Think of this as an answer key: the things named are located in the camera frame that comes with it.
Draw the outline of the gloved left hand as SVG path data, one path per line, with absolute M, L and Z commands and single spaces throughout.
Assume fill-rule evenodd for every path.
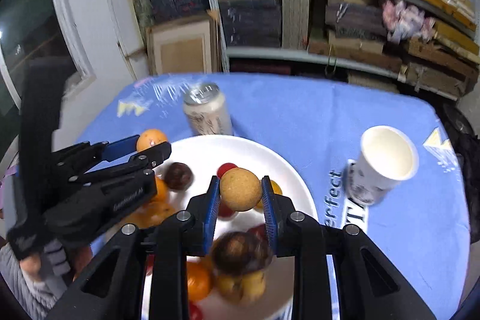
M 39 253 L 19 261 L 19 276 L 25 290 L 59 297 L 92 259 L 93 252 L 89 245 L 66 249 L 54 240 Z

